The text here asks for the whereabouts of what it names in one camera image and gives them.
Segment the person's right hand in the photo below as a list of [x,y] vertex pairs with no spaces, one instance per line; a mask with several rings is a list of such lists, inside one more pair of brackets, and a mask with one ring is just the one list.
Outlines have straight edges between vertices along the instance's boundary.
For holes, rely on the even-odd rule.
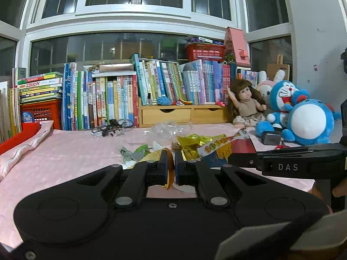
[[[346,211],[346,179],[342,180],[336,187],[331,190],[328,194],[328,189],[322,190],[322,186],[317,182],[313,183],[310,191],[311,194],[321,199],[329,210],[330,214],[340,212],[342,210]],[[343,200],[344,208],[337,208],[336,206],[331,207],[331,202],[333,199]]]

